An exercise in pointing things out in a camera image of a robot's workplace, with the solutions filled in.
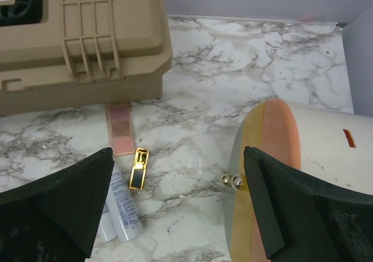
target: tan plastic case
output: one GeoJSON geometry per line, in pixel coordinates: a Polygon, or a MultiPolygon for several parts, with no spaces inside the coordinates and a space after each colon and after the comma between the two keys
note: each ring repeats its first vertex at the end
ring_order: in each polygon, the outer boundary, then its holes
{"type": "Polygon", "coordinates": [[[0,36],[1,116],[156,98],[172,62],[163,0],[43,0],[0,36]]]}

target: marble tabletop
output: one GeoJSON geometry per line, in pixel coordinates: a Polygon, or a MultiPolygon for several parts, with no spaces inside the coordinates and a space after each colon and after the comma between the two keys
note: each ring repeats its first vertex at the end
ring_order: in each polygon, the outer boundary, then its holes
{"type": "MultiPolygon", "coordinates": [[[[174,48],[161,99],[133,102],[138,147],[152,151],[133,194],[145,232],[96,241],[91,262],[231,261],[223,221],[225,173],[245,114],[272,97],[353,112],[335,26],[169,19],[174,48]]],[[[0,191],[108,146],[104,106],[0,119],[0,191]]],[[[129,177],[133,156],[118,160],[129,177]]]]}

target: pink eyeshadow palette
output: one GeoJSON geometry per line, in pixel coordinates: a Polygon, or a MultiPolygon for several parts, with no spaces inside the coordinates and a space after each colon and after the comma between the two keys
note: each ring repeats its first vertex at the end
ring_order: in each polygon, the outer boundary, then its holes
{"type": "Polygon", "coordinates": [[[108,106],[106,116],[114,156],[135,153],[129,103],[108,106]]]}

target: gray marble vein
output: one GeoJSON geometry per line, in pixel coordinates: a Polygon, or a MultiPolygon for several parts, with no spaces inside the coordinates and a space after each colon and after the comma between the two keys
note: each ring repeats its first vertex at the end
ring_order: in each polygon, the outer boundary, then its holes
{"type": "MultiPolygon", "coordinates": [[[[102,244],[92,262],[228,262],[220,176],[244,116],[272,97],[353,112],[333,26],[170,18],[172,69],[161,99],[132,103],[138,147],[152,154],[133,194],[145,232],[102,244]]],[[[104,106],[0,119],[0,190],[108,146],[104,106]]],[[[126,177],[133,156],[117,160],[126,177]]]]}

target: white tube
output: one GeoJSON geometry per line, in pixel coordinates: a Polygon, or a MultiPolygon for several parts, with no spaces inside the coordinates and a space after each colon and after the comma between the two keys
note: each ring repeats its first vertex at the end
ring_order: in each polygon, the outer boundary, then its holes
{"type": "Polygon", "coordinates": [[[123,173],[115,165],[106,203],[120,242],[131,240],[143,232],[143,226],[123,173]]]}
{"type": "Polygon", "coordinates": [[[100,225],[98,226],[98,237],[103,243],[109,242],[117,237],[114,226],[111,221],[109,209],[105,203],[103,214],[101,216],[100,225]]]}

